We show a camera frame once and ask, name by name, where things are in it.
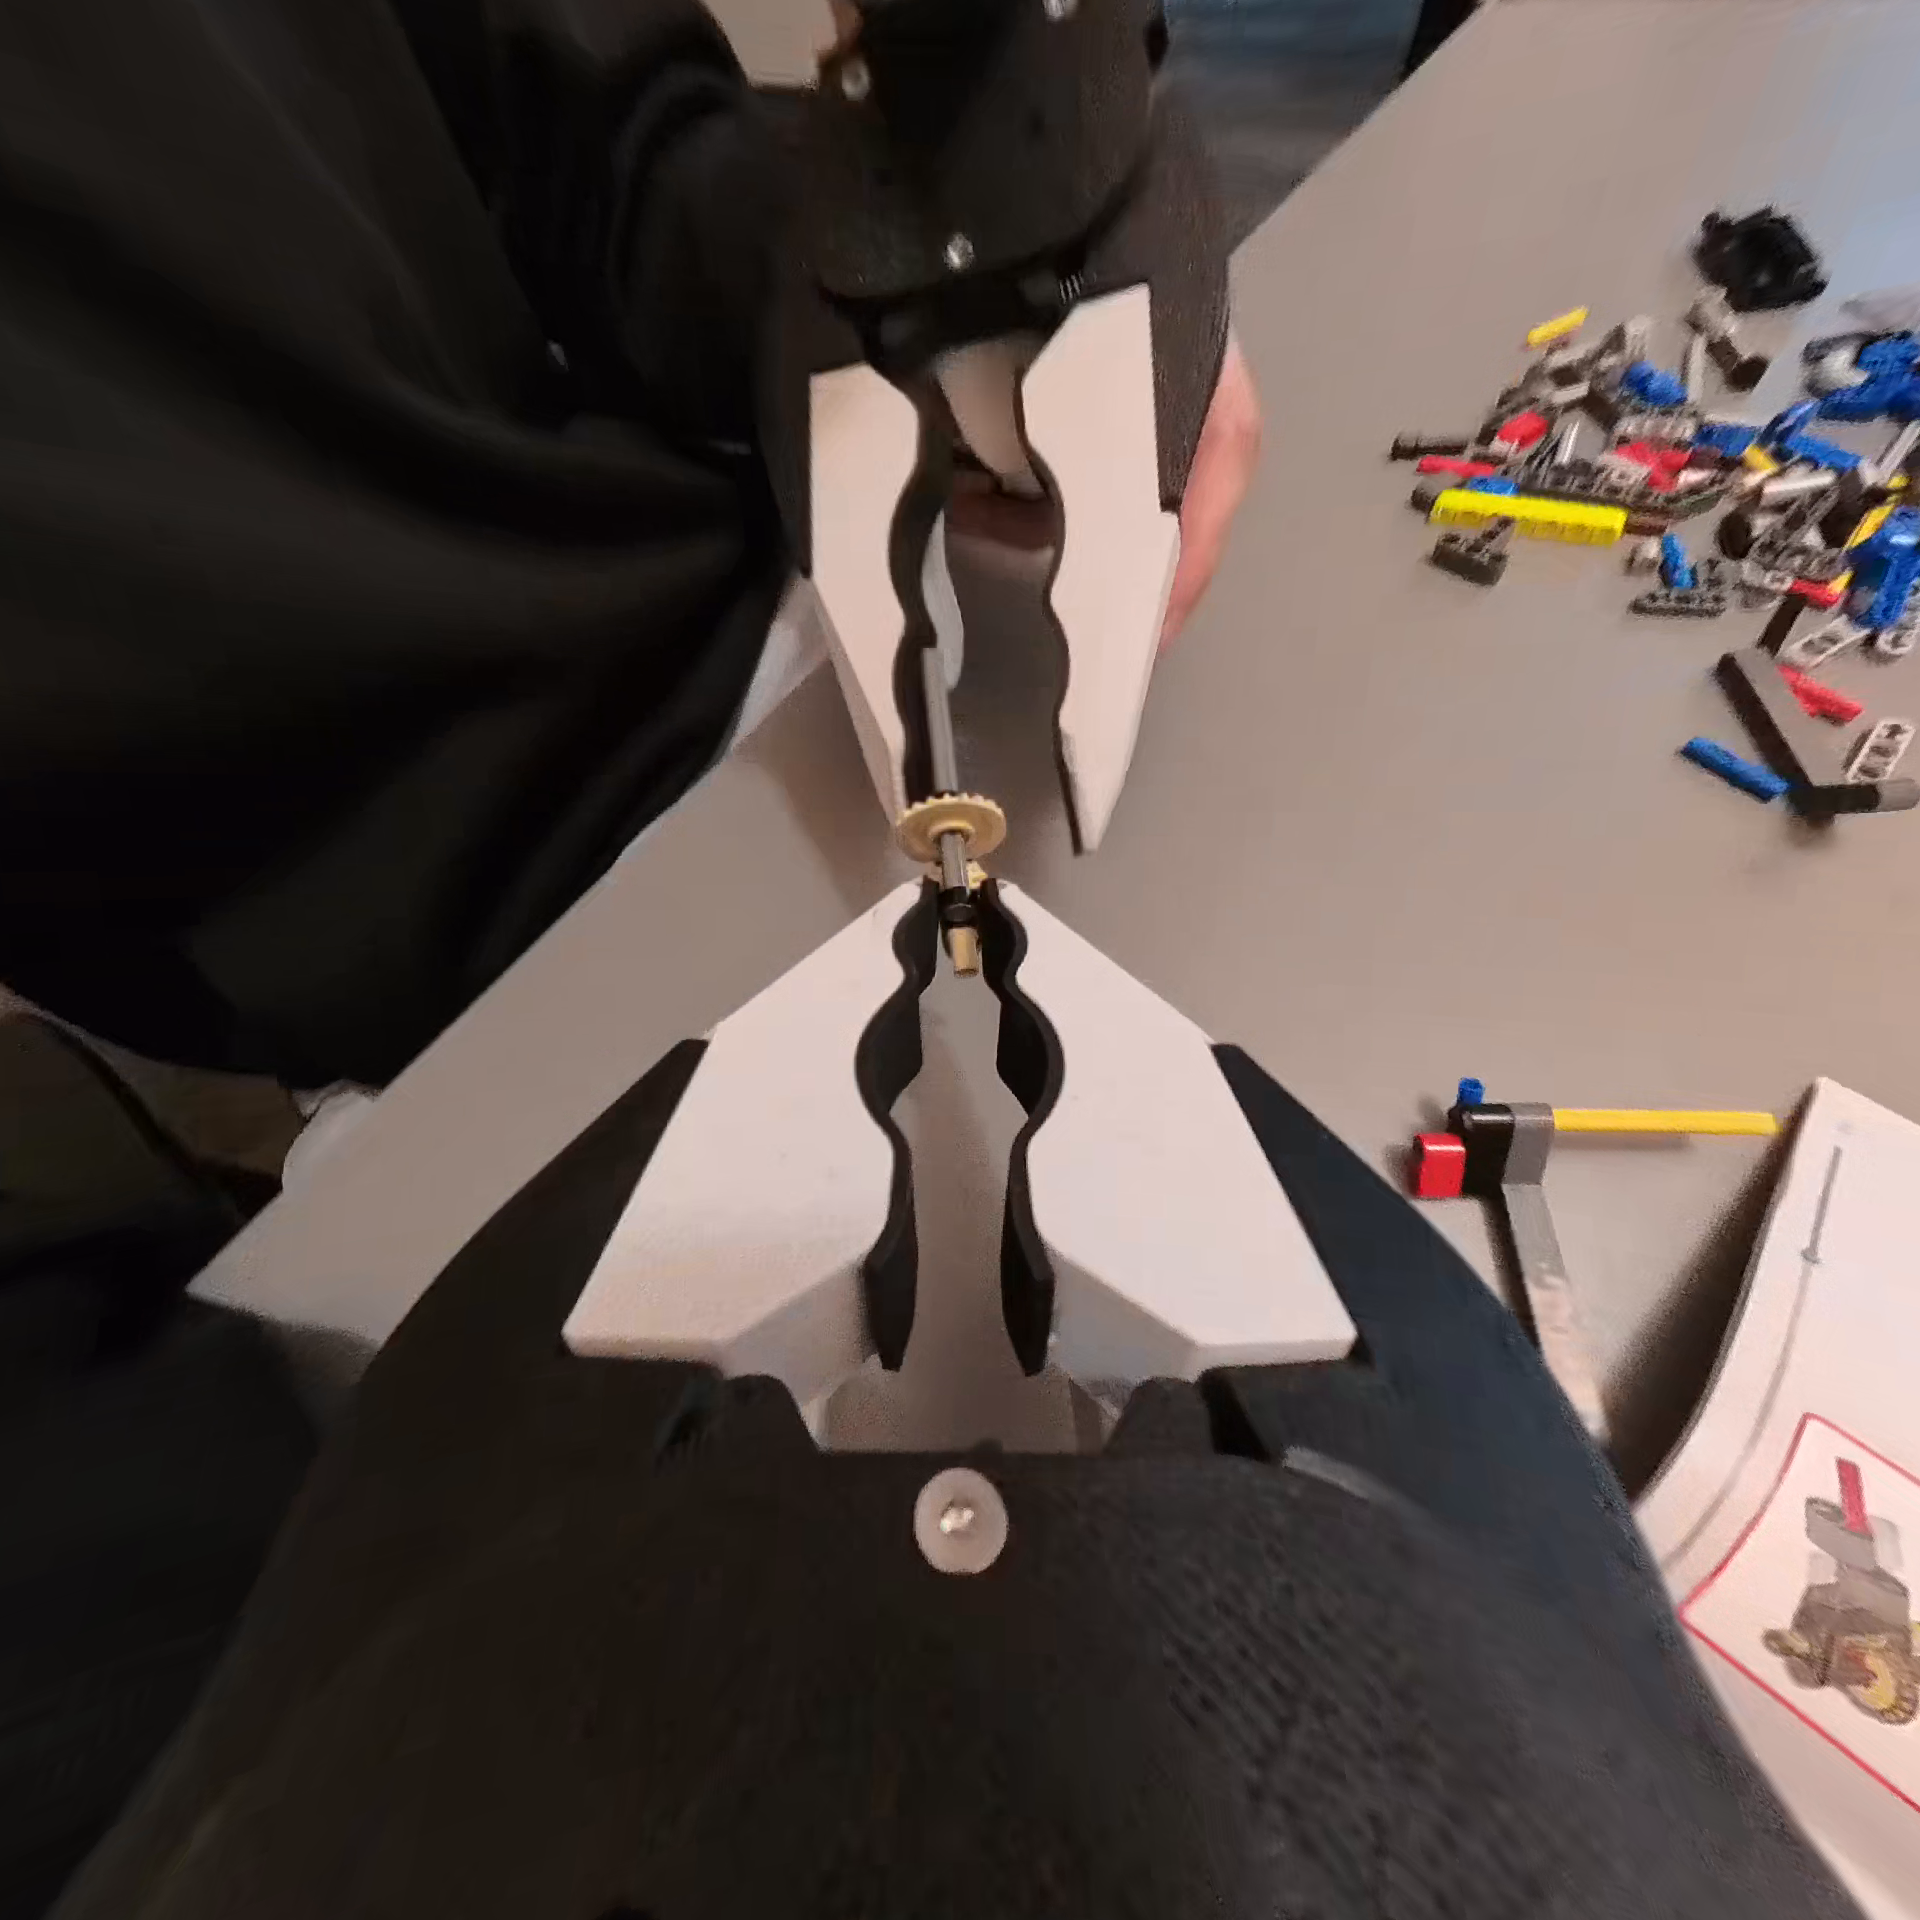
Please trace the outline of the pile of lego pieces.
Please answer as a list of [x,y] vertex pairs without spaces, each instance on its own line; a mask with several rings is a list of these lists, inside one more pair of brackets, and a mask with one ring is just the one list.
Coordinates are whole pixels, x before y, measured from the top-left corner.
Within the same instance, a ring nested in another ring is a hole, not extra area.
[[1493,587],[1524,540],[1615,551],[1630,616],[1762,623],[1714,684],[1745,748],[1692,737],[1683,760],[1826,828],[1917,812],[1917,295],[1857,299],[1816,337],[1772,415],[1771,356],[1705,287],[1680,353],[1645,316],[1586,341],[1586,312],[1529,332],[1529,364],[1466,439],[1401,434],[1429,566]]

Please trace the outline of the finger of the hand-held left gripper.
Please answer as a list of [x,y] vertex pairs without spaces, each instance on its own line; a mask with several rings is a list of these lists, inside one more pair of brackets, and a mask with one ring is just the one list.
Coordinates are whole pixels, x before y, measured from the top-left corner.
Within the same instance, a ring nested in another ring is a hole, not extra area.
[[946,689],[964,677],[964,613],[930,479],[916,398],[872,366],[811,380],[808,576],[888,822],[908,806],[912,723],[925,719],[916,654],[935,649]]
[[1046,611],[1066,679],[1056,748],[1077,856],[1129,777],[1183,556],[1163,506],[1151,287],[1077,303],[1019,386],[1027,452],[1058,515]]

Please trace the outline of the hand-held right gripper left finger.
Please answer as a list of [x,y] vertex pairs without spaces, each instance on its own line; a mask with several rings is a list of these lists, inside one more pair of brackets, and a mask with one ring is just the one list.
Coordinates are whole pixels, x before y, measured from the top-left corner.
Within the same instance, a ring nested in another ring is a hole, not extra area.
[[918,1317],[897,1100],[925,1068],[925,883],[904,883],[720,1023],[561,1336],[817,1405]]

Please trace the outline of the black lego panel piece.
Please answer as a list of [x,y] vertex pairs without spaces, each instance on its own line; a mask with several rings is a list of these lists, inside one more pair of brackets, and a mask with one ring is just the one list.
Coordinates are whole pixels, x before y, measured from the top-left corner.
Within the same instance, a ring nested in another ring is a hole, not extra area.
[[1778,313],[1818,301],[1828,292],[1823,256],[1805,230],[1778,205],[1753,214],[1707,214],[1697,223],[1692,257],[1738,313]]

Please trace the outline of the tan gear red axle assembly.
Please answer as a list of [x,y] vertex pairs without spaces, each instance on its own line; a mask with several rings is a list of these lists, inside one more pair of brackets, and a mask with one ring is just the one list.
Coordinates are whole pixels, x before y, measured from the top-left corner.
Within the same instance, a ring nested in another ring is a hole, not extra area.
[[953,697],[964,677],[964,611],[946,562],[946,522],[929,527],[918,599],[908,611],[897,661],[897,710],[904,728],[901,802],[895,841],[935,883],[941,945],[953,977],[976,981],[986,966],[981,919],[984,862],[1005,841],[1005,812],[964,777]]

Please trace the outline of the open instruction booklet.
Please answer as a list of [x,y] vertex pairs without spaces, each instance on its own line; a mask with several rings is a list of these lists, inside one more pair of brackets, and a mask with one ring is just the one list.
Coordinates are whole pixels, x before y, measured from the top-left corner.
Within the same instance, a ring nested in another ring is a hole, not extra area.
[[1641,1503],[1676,1618],[1869,1917],[1917,1917],[1917,1122],[1823,1079]]

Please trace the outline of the grey beam yellow axle assembly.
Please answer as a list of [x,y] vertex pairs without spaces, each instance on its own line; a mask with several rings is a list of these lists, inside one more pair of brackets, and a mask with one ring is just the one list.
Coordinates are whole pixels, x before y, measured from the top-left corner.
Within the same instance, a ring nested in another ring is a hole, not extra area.
[[1477,1079],[1458,1083],[1439,1131],[1414,1138],[1412,1191],[1421,1203],[1482,1203],[1503,1227],[1524,1318],[1549,1374],[1597,1442],[1610,1442],[1597,1361],[1571,1291],[1544,1194],[1560,1139],[1772,1139],[1784,1121],[1762,1111],[1552,1107],[1491,1100]]

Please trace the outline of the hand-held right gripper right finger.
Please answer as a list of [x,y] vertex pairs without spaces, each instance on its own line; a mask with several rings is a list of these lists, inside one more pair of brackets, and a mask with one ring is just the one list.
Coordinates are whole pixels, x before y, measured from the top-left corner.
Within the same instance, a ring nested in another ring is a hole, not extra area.
[[981,949],[1021,1111],[999,1238],[1021,1372],[1125,1400],[1349,1358],[1358,1328],[1206,1029],[1011,883],[981,892]]

